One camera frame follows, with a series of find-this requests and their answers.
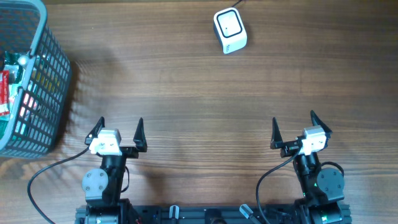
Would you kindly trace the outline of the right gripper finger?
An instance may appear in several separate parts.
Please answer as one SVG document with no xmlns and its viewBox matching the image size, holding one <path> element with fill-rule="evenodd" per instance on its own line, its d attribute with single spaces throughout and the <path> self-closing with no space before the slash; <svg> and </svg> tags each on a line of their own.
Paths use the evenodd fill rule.
<svg viewBox="0 0 398 224">
<path fill-rule="evenodd" d="M 314 126 L 321 126 L 325 132 L 326 137 L 330 137 L 333 131 L 317 116 L 314 110 L 310 111 L 310 117 Z"/>
<path fill-rule="evenodd" d="M 279 125 L 277 124 L 277 120 L 275 117 L 272 119 L 272 137 L 270 148 L 271 149 L 280 149 L 284 145 L 282 135 L 279 130 Z"/>
</svg>

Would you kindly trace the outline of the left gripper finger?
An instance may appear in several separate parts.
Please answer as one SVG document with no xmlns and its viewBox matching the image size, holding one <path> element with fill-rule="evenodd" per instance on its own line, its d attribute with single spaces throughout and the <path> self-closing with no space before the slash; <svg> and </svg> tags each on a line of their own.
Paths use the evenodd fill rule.
<svg viewBox="0 0 398 224">
<path fill-rule="evenodd" d="M 85 144 L 89 146 L 91 142 L 94 140 L 94 138 L 98 137 L 98 134 L 100 131 L 105 127 L 104 125 L 104 117 L 101 116 L 97 122 L 97 124 L 94 126 L 94 128 L 88 133 L 88 135 L 85 138 Z"/>
<path fill-rule="evenodd" d="M 147 152 L 147 141 L 144 133 L 144 120 L 139 119 L 137 124 L 136 132 L 134 134 L 133 141 L 136 145 L 136 149 L 139 152 Z"/>
</svg>

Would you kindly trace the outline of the green 3M product package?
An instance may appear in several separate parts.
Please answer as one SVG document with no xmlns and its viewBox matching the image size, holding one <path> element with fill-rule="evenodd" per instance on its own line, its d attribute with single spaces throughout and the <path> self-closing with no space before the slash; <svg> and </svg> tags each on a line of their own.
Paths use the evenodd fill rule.
<svg viewBox="0 0 398 224">
<path fill-rule="evenodd" d="M 22 85 L 22 79 L 25 74 L 26 68 L 20 66 L 18 64 L 18 58 L 21 55 L 27 54 L 18 54 L 18 53 L 10 53 L 5 52 L 4 54 L 4 63 L 1 71 L 8 70 L 9 71 L 9 109 L 10 114 L 7 116 L 1 116 L 1 138 L 5 135 L 9 120 L 11 118 L 12 108 L 14 106 L 16 96 L 18 95 L 18 88 Z"/>
</svg>

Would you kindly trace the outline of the yellow liquid bottle silver cap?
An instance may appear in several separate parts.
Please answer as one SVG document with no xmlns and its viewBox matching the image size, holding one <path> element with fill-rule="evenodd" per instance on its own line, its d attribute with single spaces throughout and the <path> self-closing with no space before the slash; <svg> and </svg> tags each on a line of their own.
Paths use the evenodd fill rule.
<svg viewBox="0 0 398 224">
<path fill-rule="evenodd" d="M 26 68 L 26 67 L 28 66 L 29 60 L 30 60 L 30 58 L 29 58 L 28 55 L 21 55 L 21 56 L 18 58 L 17 61 L 18 61 L 18 64 L 19 64 L 20 66 Z"/>
</svg>

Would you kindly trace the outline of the red Kleenex tissue pack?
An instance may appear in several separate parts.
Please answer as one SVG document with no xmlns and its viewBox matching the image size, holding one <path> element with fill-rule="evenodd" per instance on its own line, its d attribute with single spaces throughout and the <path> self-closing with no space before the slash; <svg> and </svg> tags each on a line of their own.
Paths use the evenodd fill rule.
<svg viewBox="0 0 398 224">
<path fill-rule="evenodd" d="M 1 71 L 1 116 L 10 114 L 9 109 L 9 71 Z"/>
</svg>

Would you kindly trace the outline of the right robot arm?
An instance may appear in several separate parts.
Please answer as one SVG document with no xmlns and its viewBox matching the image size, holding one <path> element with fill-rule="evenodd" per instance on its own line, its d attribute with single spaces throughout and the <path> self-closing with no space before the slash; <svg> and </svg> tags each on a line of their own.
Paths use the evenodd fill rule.
<svg viewBox="0 0 398 224">
<path fill-rule="evenodd" d="M 272 119 L 271 149 L 280 149 L 280 156 L 293 163 L 303 197 L 289 209 L 292 223 L 342 223 L 345 198 L 343 168 L 334 162 L 321 163 L 318 152 L 328 147 L 333 131 L 310 112 L 312 125 L 304 128 L 293 141 L 284 141 L 279 125 Z"/>
</svg>

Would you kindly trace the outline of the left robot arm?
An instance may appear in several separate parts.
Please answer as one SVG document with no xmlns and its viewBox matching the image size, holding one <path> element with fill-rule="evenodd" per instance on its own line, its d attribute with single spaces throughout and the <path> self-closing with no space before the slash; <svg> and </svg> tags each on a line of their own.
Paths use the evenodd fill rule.
<svg viewBox="0 0 398 224">
<path fill-rule="evenodd" d="M 129 199 L 121 198 L 128 187 L 123 187 L 128 159 L 137 159 L 140 152 L 147 151 L 144 133 L 144 120 L 137 124 L 133 146 L 121 146 L 118 129 L 109 129 L 101 117 L 89 132 L 85 144 L 92 154 L 102 158 L 98 169 L 89 170 L 83 177 L 82 189 L 85 193 L 86 207 L 76 211 L 75 223 L 142 223 L 142 218 L 133 208 Z"/>
</svg>

